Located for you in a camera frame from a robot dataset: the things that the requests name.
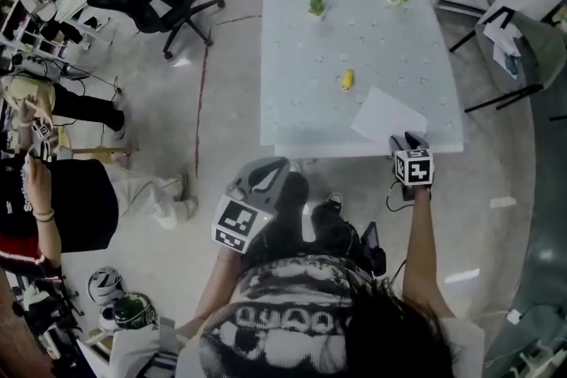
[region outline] helmet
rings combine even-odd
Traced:
[[[98,305],[109,305],[124,295],[120,273],[108,266],[100,268],[90,276],[87,293]]]
[[[112,305],[103,307],[98,316],[98,327],[105,332],[118,331],[118,325],[114,321],[114,309]]]
[[[127,293],[114,303],[114,321],[121,329],[140,329],[155,321],[156,311],[142,293]]]

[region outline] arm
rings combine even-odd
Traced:
[[[240,275],[240,254],[222,247],[198,301],[195,318],[177,329],[177,333],[190,339],[213,313],[228,304]]]
[[[51,172],[38,159],[31,158],[26,178],[26,194],[37,222],[38,247],[51,267],[61,266],[61,236],[54,219],[42,221],[51,209]]]
[[[439,317],[454,317],[437,284],[431,203],[425,187],[416,187],[403,297],[407,301],[431,308]]]

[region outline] black t-shirt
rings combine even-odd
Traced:
[[[0,233],[22,240],[37,236],[23,165],[23,158],[0,161]],[[104,166],[93,159],[57,161],[47,167],[62,251],[106,249],[118,224],[118,202]]]

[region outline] black pants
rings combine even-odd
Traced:
[[[124,125],[124,112],[114,108],[111,101],[79,96],[65,87],[55,84],[55,106],[53,113],[69,119],[104,123],[113,131],[120,131]]]
[[[43,38],[49,41],[54,40],[59,32],[72,42],[79,43],[82,41],[81,32],[66,22],[57,22],[53,19],[49,20],[43,24],[40,31]]]
[[[317,206],[311,215],[315,241],[303,241],[301,217],[308,196],[305,177],[291,172],[277,200],[276,217],[252,240],[243,256],[243,271],[282,258],[317,254],[349,258],[369,271],[356,230],[326,203]]]

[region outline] white helmet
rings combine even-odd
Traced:
[[[105,266],[95,271],[87,282],[87,293],[98,305],[109,305],[124,295],[120,273]]]

